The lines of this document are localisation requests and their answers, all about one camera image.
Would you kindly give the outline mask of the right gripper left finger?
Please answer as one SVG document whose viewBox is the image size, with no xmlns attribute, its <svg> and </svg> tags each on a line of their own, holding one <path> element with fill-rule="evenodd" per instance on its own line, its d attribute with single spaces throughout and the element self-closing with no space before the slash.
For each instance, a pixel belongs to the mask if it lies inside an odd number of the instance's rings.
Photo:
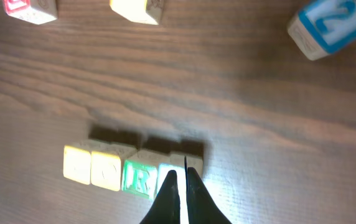
<svg viewBox="0 0 356 224">
<path fill-rule="evenodd" d="M 180 197 L 177 172 L 170 170 L 154 202 L 140 224 L 179 224 Z"/>
</svg>

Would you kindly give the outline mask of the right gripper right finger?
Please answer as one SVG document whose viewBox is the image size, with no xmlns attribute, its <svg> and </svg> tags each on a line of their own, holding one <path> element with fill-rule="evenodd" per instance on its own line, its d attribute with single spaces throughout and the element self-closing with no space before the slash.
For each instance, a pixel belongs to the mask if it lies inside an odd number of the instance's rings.
<svg viewBox="0 0 356 224">
<path fill-rule="evenodd" d="M 232 224 L 220 211 L 194 167 L 184 157 L 189 224 Z"/>
</svg>

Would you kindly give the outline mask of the green R block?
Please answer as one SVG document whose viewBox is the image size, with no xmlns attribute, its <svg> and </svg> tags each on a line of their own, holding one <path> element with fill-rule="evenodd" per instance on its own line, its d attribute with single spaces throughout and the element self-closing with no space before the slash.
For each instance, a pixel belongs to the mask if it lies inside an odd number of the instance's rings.
<svg viewBox="0 0 356 224">
<path fill-rule="evenodd" d="M 159 165 L 168 162 L 165 153 L 141 149 L 124 161 L 121 190 L 148 200 L 157 194 Z"/>
</svg>

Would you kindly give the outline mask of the blue L block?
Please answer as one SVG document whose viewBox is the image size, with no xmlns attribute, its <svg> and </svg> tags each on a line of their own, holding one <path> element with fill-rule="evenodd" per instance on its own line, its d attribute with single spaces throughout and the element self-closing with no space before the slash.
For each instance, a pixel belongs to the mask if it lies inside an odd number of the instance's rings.
<svg viewBox="0 0 356 224">
<path fill-rule="evenodd" d="M 204 162 L 200 156 L 191 154 L 183 154 L 180 152 L 172 152 L 169 155 L 169 160 L 165 160 L 159 164 L 157 177 L 157 193 L 159 193 L 162 183 L 170 170 L 177 172 L 177 187 L 180 197 L 180 224 L 189 224 L 188 211 L 186 202 L 186 179 L 185 179 L 185 163 L 187 167 L 193 167 L 199 176 L 202 177 Z"/>
</svg>

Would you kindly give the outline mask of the yellow O block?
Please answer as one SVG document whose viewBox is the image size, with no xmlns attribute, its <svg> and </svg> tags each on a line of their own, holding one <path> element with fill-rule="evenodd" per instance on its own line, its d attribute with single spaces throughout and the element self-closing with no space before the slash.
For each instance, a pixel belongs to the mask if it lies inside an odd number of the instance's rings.
<svg viewBox="0 0 356 224">
<path fill-rule="evenodd" d="M 137 151 L 127 144 L 97 142 L 91 150 L 91 184 L 120 191 L 124 161 Z"/>
</svg>

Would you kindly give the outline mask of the yellow C block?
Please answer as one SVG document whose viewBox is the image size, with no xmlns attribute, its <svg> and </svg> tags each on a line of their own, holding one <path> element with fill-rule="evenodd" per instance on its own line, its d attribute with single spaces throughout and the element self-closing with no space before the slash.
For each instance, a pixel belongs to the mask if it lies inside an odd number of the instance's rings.
<svg viewBox="0 0 356 224">
<path fill-rule="evenodd" d="M 91 152 L 103 151 L 108 143 L 86 139 L 67 144 L 63 149 L 63 176 L 67 179 L 89 185 L 91 177 Z"/>
</svg>

